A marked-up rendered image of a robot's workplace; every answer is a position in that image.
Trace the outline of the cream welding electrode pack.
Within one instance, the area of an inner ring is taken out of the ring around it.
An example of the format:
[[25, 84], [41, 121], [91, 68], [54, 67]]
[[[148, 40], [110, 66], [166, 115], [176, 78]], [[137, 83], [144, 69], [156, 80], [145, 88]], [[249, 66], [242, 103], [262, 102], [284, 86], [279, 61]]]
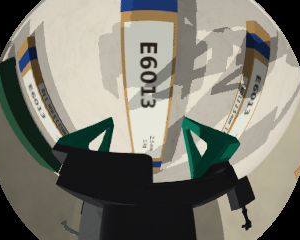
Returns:
[[260, 99], [269, 58], [269, 34], [255, 21], [246, 21], [246, 51], [242, 76], [222, 132], [240, 139]]

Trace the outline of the white welding electrode pack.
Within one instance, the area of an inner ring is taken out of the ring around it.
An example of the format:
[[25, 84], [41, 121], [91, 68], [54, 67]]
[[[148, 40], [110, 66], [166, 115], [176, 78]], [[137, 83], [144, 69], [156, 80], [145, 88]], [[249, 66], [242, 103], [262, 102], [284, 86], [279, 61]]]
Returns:
[[57, 114], [49, 97], [39, 67], [35, 36], [27, 37], [17, 52], [25, 89], [31, 104], [48, 134], [56, 143], [69, 132]]
[[121, 59], [132, 153], [159, 172], [167, 136], [177, 48], [177, 0], [121, 0]]

